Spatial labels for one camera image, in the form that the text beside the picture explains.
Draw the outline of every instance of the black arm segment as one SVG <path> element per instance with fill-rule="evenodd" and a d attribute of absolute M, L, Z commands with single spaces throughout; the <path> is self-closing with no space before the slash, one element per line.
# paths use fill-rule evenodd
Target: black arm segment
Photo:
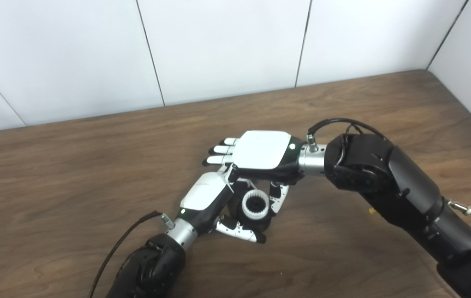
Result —
<path fill-rule="evenodd" d="M 471 298 L 471 227 L 399 147 L 373 134 L 341 135 L 327 146 L 325 175 L 403 228 L 438 262 L 449 286 Z"/>
<path fill-rule="evenodd" d="M 186 251 L 159 234 L 131 253 L 122 264 L 107 298 L 163 298 L 186 264 Z"/>

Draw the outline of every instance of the white plastic gear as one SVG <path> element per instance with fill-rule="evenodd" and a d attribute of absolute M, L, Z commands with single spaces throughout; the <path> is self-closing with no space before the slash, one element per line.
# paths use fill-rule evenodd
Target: white plastic gear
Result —
<path fill-rule="evenodd" d="M 256 212 L 252 212 L 248 209 L 248 207 L 246 206 L 246 202 L 251 197 L 259 197 L 259 198 L 263 199 L 263 201 L 265 202 L 265 207 L 263 208 L 262 211 L 256 213 Z M 267 215 L 268 211 L 269 211 L 269 207 L 270 207 L 269 200 L 270 200 L 269 196 L 264 191 L 259 190 L 259 189 L 250 190 L 249 192 L 247 192 L 244 195 L 243 201 L 241 202 L 241 207 L 243 208 L 244 215 L 246 215 L 249 219 L 252 219 L 252 220 L 255 220 L 255 221 L 264 218 Z"/>

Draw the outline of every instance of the metal connector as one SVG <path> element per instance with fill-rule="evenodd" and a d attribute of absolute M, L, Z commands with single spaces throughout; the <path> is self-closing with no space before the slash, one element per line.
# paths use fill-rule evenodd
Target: metal connector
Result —
<path fill-rule="evenodd" d="M 301 148 L 300 155 L 298 156 L 298 166 L 300 173 L 303 175 L 319 177 L 324 175 L 325 149 L 327 145 L 318 144 L 317 147 L 320 150 L 313 153 L 311 153 L 311 148 L 306 145 Z"/>
<path fill-rule="evenodd" d="M 315 153 L 319 150 L 316 138 L 313 135 L 307 135 L 307 143 L 309 143 L 309 151 Z"/>
<path fill-rule="evenodd" d="M 453 209 L 461 211 L 466 216 L 471 215 L 471 206 L 460 204 L 460 203 L 454 202 L 452 200 L 447 200 L 447 205 L 449 205 Z"/>
<path fill-rule="evenodd" d="M 164 224 L 167 225 L 169 230 L 173 230 L 175 228 L 175 223 L 173 222 L 173 220 L 171 220 L 171 218 L 166 213 L 162 213 L 160 215 L 160 218 L 162 219 Z"/>

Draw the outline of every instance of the silver metal cylinder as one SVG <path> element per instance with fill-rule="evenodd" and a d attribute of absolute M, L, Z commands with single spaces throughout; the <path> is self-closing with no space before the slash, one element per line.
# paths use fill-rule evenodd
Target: silver metal cylinder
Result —
<path fill-rule="evenodd" d="M 317 144 L 318 151 L 311 152 L 308 145 L 303 145 L 298 158 L 299 169 L 307 176 L 324 175 L 324 156 L 327 145 Z"/>
<path fill-rule="evenodd" d="M 197 231 L 184 219 L 177 219 L 175 227 L 165 232 L 169 237 L 173 238 L 184 250 L 188 250 L 193 241 L 197 239 Z"/>

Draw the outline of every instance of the cable connector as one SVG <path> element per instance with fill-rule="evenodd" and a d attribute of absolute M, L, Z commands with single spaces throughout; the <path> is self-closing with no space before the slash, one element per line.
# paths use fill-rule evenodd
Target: cable connector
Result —
<path fill-rule="evenodd" d="M 164 224 L 167 225 L 169 230 L 175 228 L 175 223 L 173 222 L 173 220 L 171 220 L 171 217 L 169 217 L 166 213 L 160 214 L 160 219 L 162 219 Z"/>
<path fill-rule="evenodd" d="M 447 205 L 449 205 L 453 209 L 461 211 L 466 216 L 468 216 L 468 215 L 471 216 L 471 206 L 460 204 L 460 203 L 454 202 L 452 200 L 447 200 Z"/>
<path fill-rule="evenodd" d="M 309 151 L 310 153 L 315 153 L 318 151 L 318 144 L 316 143 L 316 138 L 314 135 L 307 134 L 307 143 L 309 143 Z"/>

